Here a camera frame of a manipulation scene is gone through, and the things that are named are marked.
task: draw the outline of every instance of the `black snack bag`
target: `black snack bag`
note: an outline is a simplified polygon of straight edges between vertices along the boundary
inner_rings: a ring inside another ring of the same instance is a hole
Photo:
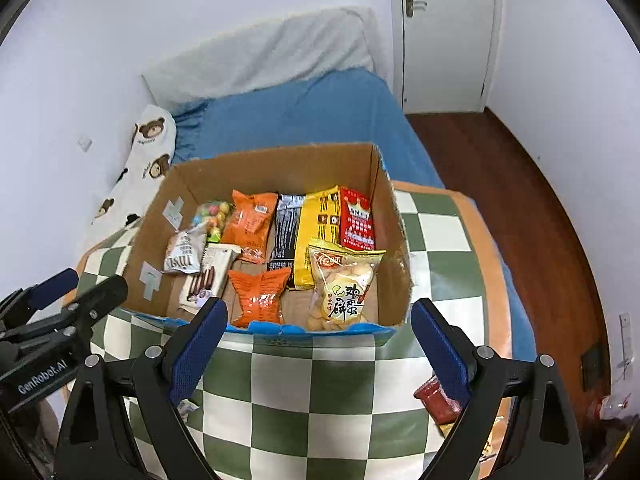
[[[267,270],[291,268],[287,281],[288,288],[295,288],[293,281],[293,262],[296,254],[296,239],[300,225],[300,211],[305,201],[304,195],[280,195],[276,207],[275,244]]]

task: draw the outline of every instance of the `white wall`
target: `white wall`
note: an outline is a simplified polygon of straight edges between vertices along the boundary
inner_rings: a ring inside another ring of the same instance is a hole
[[[224,30],[340,4],[374,8],[391,66],[390,0],[31,0],[0,46],[0,298],[78,262],[152,102],[146,65]],[[88,153],[81,134],[94,140]]]
[[[640,54],[605,0],[504,0],[488,105],[537,162],[593,270],[622,371],[619,314],[640,348]],[[640,362],[617,392],[635,390]]]

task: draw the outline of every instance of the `door frame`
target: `door frame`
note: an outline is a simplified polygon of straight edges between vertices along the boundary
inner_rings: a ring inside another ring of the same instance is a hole
[[[491,31],[489,56],[486,74],[484,76],[484,90],[480,95],[479,112],[484,111],[491,93],[495,67],[500,47],[500,26],[502,25],[503,1],[494,0],[494,24]],[[391,21],[394,49],[394,97],[400,107],[404,105],[404,0],[391,0]]]

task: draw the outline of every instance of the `white tape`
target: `white tape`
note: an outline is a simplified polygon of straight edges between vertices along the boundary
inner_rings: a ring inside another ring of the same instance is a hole
[[[166,201],[166,206],[164,206],[164,211],[162,211],[162,216],[164,216],[169,224],[171,224],[174,229],[177,231],[180,229],[180,224],[182,223],[182,215],[180,214],[180,210],[184,205],[184,200],[181,197],[175,201],[175,204],[171,202],[171,200]]]
[[[145,300],[151,301],[154,290],[160,290],[160,280],[162,280],[162,272],[153,268],[147,262],[142,262],[140,281],[145,284],[145,292],[143,294]]]

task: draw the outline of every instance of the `white door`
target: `white door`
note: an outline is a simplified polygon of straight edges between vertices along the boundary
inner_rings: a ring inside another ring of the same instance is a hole
[[[403,0],[402,5],[404,113],[478,111],[494,0],[414,0],[413,5]]]

